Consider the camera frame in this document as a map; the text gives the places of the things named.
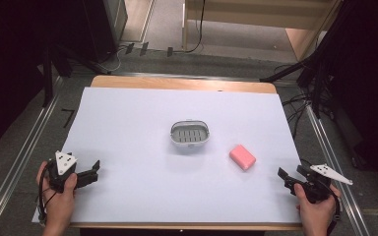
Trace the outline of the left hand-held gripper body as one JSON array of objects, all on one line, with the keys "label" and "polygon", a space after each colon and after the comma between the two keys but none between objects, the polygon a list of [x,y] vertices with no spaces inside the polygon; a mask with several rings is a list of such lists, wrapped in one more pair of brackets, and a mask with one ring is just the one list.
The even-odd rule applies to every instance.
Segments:
[{"label": "left hand-held gripper body", "polygon": [[49,186],[62,193],[67,178],[75,172],[77,158],[71,153],[55,152],[55,158],[48,162]]}]

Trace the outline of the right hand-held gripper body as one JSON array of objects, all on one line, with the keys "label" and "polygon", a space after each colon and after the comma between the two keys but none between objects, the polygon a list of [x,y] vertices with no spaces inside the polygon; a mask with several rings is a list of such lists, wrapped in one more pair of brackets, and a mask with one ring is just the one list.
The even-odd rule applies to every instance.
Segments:
[{"label": "right hand-held gripper body", "polygon": [[336,180],[348,185],[353,182],[329,167],[327,164],[310,165],[309,167],[298,165],[296,171],[305,177],[306,182],[302,187],[310,203],[324,201],[331,195],[331,181]]}]

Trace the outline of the person's right hand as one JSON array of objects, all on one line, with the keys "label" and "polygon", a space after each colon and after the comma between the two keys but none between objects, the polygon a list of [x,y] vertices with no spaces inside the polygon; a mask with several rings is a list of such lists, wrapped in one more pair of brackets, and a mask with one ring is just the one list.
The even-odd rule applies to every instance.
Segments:
[{"label": "person's right hand", "polygon": [[311,204],[302,186],[294,185],[298,205],[296,206],[302,222],[302,231],[328,230],[336,210],[336,201],[333,196],[318,204]]}]

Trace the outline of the person's left hand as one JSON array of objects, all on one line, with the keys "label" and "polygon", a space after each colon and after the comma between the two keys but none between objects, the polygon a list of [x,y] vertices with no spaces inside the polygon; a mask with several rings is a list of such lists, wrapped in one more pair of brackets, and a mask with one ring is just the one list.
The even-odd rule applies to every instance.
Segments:
[{"label": "person's left hand", "polygon": [[47,201],[46,204],[46,225],[68,228],[75,207],[75,187],[77,184],[77,174],[72,173],[66,180],[64,191],[57,193],[49,187],[45,179],[44,170],[47,162],[43,161],[39,166],[36,176],[38,189],[41,193],[41,200]]}]

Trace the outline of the pink soap bar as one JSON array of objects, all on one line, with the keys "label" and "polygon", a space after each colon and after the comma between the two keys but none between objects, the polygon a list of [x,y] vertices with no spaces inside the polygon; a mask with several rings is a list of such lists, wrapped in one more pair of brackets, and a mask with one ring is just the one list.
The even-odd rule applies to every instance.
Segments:
[{"label": "pink soap bar", "polygon": [[243,170],[251,168],[256,157],[243,145],[238,145],[229,152],[229,157]]}]

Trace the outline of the grey soap dish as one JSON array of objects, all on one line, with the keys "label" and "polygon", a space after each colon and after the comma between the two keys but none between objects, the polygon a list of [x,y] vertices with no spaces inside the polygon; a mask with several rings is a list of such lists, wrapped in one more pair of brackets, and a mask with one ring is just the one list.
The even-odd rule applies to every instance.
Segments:
[{"label": "grey soap dish", "polygon": [[210,130],[204,121],[178,121],[171,126],[170,138],[178,147],[200,147],[209,140]]}]

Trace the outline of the black metal stand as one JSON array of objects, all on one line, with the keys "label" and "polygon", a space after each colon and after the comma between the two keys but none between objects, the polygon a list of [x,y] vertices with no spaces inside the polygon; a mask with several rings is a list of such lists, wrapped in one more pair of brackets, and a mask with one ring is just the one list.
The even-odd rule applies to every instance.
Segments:
[{"label": "black metal stand", "polygon": [[51,68],[70,77],[68,59],[74,59],[97,75],[109,74],[96,63],[117,51],[120,36],[114,10],[124,10],[123,0],[38,0],[43,22],[43,75],[46,107],[53,98]]},{"label": "black metal stand", "polygon": [[317,118],[320,117],[320,100],[322,93],[322,81],[324,77],[327,77],[326,71],[326,59],[330,49],[330,43],[335,36],[338,29],[337,21],[333,21],[332,25],[327,30],[327,33],[323,37],[320,44],[315,51],[302,61],[299,61],[292,66],[278,72],[270,77],[260,79],[261,83],[273,83],[297,70],[301,69],[302,72],[296,80],[297,84],[301,88],[307,88],[312,80],[315,80],[315,86],[311,94],[311,108]]}]

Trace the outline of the black curtain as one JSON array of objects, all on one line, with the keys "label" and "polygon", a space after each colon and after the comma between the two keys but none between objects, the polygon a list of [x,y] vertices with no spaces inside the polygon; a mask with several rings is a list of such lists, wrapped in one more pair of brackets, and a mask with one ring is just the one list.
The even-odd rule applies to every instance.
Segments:
[{"label": "black curtain", "polygon": [[330,32],[330,90],[346,114],[351,148],[378,171],[378,0],[346,0]]},{"label": "black curtain", "polygon": [[0,0],[0,139],[42,90],[36,0]]}]

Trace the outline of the metal floor rail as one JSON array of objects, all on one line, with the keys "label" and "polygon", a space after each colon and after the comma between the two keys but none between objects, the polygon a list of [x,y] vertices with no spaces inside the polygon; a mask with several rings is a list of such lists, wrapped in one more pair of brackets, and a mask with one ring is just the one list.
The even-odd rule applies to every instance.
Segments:
[{"label": "metal floor rail", "polygon": [[[306,112],[317,137],[319,145],[324,153],[325,163],[334,171],[344,174],[334,149],[327,136],[323,122],[315,115],[311,104],[306,105]],[[342,191],[341,206],[346,213],[355,236],[370,236],[367,224],[365,223],[362,211],[351,191],[350,185],[335,180],[337,187]]]},{"label": "metal floor rail", "polygon": [[26,137],[26,140],[24,141],[17,157],[15,158],[2,185],[0,186],[0,216],[9,202],[17,183],[32,156],[33,149],[40,139],[42,131],[54,110],[59,98],[59,91],[63,85],[63,78],[58,76],[51,86],[54,92],[53,97],[49,100],[45,107],[40,109],[40,113],[38,114],[28,136]]}]

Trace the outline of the light wooden furniture frame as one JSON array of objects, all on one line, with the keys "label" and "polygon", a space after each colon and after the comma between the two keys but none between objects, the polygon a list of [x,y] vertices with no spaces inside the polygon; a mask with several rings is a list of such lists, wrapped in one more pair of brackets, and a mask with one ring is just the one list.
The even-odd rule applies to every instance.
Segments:
[{"label": "light wooden furniture frame", "polygon": [[205,20],[283,28],[297,60],[304,59],[320,33],[337,17],[342,0],[184,0],[182,48],[188,21]]}]

